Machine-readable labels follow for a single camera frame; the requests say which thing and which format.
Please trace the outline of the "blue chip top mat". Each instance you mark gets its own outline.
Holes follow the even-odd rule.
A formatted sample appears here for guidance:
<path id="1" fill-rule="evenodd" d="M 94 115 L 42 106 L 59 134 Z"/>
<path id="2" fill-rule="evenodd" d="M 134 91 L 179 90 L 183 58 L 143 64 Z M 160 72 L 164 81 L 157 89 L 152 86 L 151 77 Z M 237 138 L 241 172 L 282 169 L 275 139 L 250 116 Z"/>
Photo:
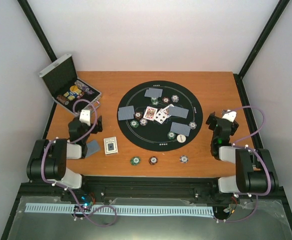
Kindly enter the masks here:
<path id="1" fill-rule="evenodd" d="M 178 96 L 178 95 L 173 95 L 173 96 L 171 97 L 171 100 L 172 100 L 174 103 L 177 103 L 177 102 L 179 102 L 179 96 Z"/>

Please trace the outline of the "dealt card mat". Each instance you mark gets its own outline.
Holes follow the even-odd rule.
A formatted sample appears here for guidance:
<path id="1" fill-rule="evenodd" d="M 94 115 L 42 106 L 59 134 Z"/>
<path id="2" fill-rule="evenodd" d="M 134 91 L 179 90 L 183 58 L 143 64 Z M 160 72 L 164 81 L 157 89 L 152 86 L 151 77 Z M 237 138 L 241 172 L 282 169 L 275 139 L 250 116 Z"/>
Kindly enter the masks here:
<path id="1" fill-rule="evenodd" d="M 172 122 L 171 128 L 170 128 L 171 132 L 178 135 L 184 135 L 186 137 L 190 135 L 190 130 L 191 130 L 190 126 L 186 124 L 177 123 L 177 122 Z"/>
<path id="2" fill-rule="evenodd" d="M 148 88 L 145 91 L 144 97 L 157 99 L 162 96 L 162 92 L 163 89 L 160 88 Z"/>
<path id="3" fill-rule="evenodd" d="M 134 118 L 135 110 L 132 105 L 118 108 L 118 120 L 125 121 Z"/>

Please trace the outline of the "white dealer button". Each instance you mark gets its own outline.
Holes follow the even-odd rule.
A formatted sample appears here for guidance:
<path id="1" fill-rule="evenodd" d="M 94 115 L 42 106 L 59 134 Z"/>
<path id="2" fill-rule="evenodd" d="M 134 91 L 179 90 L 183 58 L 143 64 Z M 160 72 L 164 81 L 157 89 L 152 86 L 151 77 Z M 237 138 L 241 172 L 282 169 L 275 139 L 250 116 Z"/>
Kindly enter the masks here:
<path id="1" fill-rule="evenodd" d="M 178 141 L 179 143 L 185 143 L 187 137 L 186 137 L 185 135 L 183 135 L 183 134 L 179 134 L 179 135 L 176 137 L 176 139 L 177 139 L 177 141 Z"/>

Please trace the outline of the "red brown poker chip stack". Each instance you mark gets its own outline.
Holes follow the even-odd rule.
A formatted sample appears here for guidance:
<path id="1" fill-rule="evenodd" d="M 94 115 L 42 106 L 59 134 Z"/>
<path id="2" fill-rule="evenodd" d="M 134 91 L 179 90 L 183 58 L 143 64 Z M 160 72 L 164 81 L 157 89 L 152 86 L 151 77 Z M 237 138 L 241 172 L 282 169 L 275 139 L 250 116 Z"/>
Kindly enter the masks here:
<path id="1" fill-rule="evenodd" d="M 158 158 L 157 157 L 152 156 L 152 157 L 149 158 L 149 164 L 150 165 L 155 165 L 157 163 L 158 163 Z"/>

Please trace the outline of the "green chip top mat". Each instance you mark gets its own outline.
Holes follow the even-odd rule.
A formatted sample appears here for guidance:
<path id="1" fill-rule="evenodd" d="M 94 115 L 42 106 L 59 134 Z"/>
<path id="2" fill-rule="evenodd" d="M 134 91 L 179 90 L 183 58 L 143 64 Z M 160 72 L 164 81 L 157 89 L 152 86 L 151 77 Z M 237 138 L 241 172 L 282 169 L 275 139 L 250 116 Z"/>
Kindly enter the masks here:
<path id="1" fill-rule="evenodd" d="M 154 106 L 157 106 L 159 104 L 158 98 L 152 97 L 151 102 Z"/>

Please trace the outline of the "red chip top mat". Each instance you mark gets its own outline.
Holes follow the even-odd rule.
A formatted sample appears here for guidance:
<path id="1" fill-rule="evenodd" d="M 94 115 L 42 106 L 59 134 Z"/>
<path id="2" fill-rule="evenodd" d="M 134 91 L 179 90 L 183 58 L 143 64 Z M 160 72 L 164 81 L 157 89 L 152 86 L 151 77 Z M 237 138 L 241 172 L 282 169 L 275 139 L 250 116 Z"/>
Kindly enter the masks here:
<path id="1" fill-rule="evenodd" d="M 164 97 L 163 99 L 162 99 L 162 101 L 164 102 L 164 103 L 169 103 L 169 98 L 168 97 Z"/>

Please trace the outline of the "red chip mat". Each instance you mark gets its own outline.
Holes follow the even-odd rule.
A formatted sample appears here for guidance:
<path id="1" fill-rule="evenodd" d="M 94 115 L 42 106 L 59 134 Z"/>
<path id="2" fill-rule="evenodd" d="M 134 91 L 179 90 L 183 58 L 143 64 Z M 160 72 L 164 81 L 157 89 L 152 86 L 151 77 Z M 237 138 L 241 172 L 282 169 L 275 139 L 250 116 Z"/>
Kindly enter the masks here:
<path id="1" fill-rule="evenodd" d="M 169 103 L 169 98 L 168 97 L 164 97 L 163 99 L 162 99 L 162 101 L 164 102 L 164 103 Z"/>
<path id="2" fill-rule="evenodd" d="M 136 112 L 134 116 L 137 120 L 140 120 L 143 117 L 143 114 L 141 112 Z"/>

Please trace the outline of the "green poker chip stack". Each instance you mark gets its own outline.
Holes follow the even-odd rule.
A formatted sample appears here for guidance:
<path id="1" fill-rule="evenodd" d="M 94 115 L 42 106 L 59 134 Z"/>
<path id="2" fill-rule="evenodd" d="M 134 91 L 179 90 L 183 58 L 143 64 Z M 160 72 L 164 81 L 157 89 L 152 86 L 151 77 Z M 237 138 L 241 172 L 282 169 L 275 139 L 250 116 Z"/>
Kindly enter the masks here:
<path id="1" fill-rule="evenodd" d="M 141 162 L 141 159 L 138 156 L 134 156 L 130 159 L 130 164 L 133 166 L 138 165 Z"/>

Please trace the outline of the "blue playing card deck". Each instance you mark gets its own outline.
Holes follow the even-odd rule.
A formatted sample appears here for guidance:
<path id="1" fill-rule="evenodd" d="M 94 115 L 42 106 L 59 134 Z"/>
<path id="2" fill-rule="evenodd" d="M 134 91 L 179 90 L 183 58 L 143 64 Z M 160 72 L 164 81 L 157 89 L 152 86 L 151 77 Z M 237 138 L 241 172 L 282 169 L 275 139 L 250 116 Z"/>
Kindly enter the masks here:
<path id="1" fill-rule="evenodd" d="M 86 157 L 89 157 L 89 156 L 97 153 L 100 150 L 101 150 L 101 148 L 100 148 L 98 142 L 96 140 L 93 140 L 93 141 L 87 143 Z"/>

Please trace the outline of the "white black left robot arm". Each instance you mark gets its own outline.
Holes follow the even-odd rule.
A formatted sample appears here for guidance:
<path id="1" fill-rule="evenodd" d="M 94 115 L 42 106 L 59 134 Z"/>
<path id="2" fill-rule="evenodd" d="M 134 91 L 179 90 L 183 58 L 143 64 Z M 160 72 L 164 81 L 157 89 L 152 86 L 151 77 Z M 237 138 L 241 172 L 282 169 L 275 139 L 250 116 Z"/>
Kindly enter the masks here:
<path id="1" fill-rule="evenodd" d="M 33 151 L 27 165 L 27 176 L 32 181 L 41 181 L 42 174 L 48 183 L 72 189 L 72 195 L 78 201 L 85 201 L 90 195 L 90 189 L 82 184 L 83 177 L 67 168 L 67 159 L 84 159 L 89 153 L 97 152 L 100 147 L 96 141 L 87 143 L 86 135 L 77 140 L 88 131 L 97 134 L 103 130 L 102 117 L 97 118 L 96 125 L 88 124 L 82 117 L 74 118 L 68 124 L 69 139 L 56 139 L 49 144 L 47 139 L 39 139 L 35 142 Z"/>

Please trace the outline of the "dealt card top mat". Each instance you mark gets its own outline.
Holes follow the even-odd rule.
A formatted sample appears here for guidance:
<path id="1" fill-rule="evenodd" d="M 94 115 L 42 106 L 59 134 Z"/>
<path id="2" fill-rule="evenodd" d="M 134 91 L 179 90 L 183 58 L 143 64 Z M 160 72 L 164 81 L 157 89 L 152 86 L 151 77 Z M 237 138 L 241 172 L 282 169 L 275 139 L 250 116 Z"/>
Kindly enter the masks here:
<path id="1" fill-rule="evenodd" d="M 162 92 L 163 89 L 160 88 L 148 88 L 145 91 L 144 97 L 157 99 L 162 96 Z"/>

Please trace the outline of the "blue white poker chip stack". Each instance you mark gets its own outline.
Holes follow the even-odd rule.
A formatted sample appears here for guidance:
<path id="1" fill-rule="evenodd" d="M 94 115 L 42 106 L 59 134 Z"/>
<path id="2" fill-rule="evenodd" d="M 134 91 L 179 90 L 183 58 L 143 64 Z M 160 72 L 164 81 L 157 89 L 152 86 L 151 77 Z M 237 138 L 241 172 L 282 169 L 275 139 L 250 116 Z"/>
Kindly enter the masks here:
<path id="1" fill-rule="evenodd" d="M 181 162 L 181 163 L 188 163 L 188 161 L 189 161 L 188 156 L 186 156 L 186 155 L 182 155 L 182 156 L 180 157 L 180 162 Z"/>

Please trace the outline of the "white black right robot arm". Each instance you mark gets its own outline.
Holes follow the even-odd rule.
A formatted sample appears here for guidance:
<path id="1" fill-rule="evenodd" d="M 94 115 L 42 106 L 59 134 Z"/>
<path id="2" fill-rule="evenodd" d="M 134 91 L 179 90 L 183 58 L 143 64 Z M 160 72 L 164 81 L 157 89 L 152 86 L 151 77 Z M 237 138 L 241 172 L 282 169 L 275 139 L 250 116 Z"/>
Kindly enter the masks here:
<path id="1" fill-rule="evenodd" d="M 222 117 L 211 113 L 206 120 L 212 130 L 211 155 L 219 161 L 235 165 L 235 175 L 220 177 L 218 188 L 221 193 L 236 195 L 266 196 L 279 189 L 279 181 L 269 150 L 236 146 L 230 142 L 239 127 L 236 112 L 226 111 Z"/>

